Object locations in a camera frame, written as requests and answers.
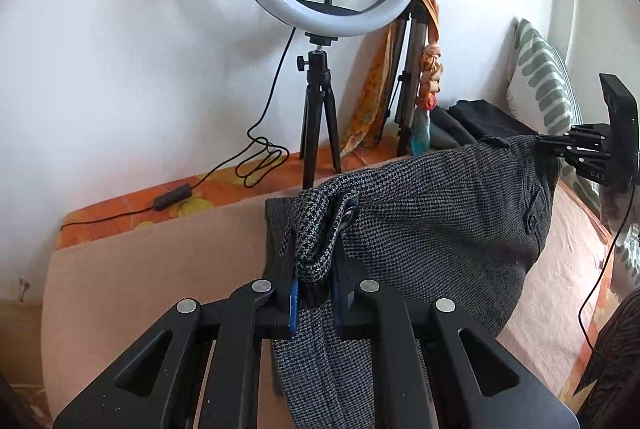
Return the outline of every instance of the white wall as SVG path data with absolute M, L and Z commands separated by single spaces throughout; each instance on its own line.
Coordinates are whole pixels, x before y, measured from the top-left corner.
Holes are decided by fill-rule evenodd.
M 640 2 L 575 0 L 567 69 L 586 122 L 609 122 L 599 73 L 616 74 L 640 102 Z
M 334 0 L 365 8 L 375 0 Z M 502 104 L 511 23 L 544 34 L 552 0 L 438 0 L 440 102 Z M 41 297 L 65 213 L 206 171 L 246 144 L 288 28 L 253 0 L 0 0 L 0 297 Z M 330 65 L 344 124 L 377 34 Z M 261 133 L 297 151 L 305 78 L 292 45 Z

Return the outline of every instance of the ring light stand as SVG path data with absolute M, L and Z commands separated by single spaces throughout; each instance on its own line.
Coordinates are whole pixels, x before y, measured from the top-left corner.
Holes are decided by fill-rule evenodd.
M 362 12 L 306 0 L 255 0 L 264 10 L 280 21 L 304 30 L 316 50 L 297 59 L 298 70 L 306 72 L 305 113 L 300 141 L 300 158 L 304 158 L 303 189 L 313 187 L 318 157 L 318 142 L 322 108 L 327 121 L 334 169 L 340 173 L 340 148 L 335 98 L 331 87 L 324 47 L 339 37 L 354 37 L 383 28 L 400 16 L 411 0 L 378 0 Z

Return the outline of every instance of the checkered fabric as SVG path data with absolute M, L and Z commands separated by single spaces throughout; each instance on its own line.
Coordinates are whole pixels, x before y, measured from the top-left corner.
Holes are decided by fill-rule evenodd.
M 495 336 L 550 226 L 560 165 L 537 144 L 535 136 L 484 138 L 268 201 L 268 244 L 282 257 L 293 229 L 297 275 L 322 281 L 342 212 L 355 202 L 360 214 L 342 233 L 347 256 L 405 298 L 451 298 Z M 275 341 L 274 353 L 297 427 L 374 427 L 369 343 L 338 340 L 329 301 L 302 310 L 296 335 Z

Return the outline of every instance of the tripod knob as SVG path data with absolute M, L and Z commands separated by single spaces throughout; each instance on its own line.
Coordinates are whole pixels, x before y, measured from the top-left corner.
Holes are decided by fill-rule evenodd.
M 305 71 L 305 66 L 308 65 L 308 62 L 305 61 L 305 57 L 302 55 L 299 55 L 298 58 L 296 59 L 296 64 L 298 64 L 298 71 L 299 72 L 303 72 Z

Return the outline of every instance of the triangular cutout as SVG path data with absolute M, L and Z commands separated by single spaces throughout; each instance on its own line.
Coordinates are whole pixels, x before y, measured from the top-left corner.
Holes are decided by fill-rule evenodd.
M 458 333 L 483 396 L 494 396 L 518 385 L 518 376 L 502 362 L 473 332 Z
M 123 369 L 115 379 L 116 387 L 146 398 L 156 383 L 173 332 L 163 330 Z

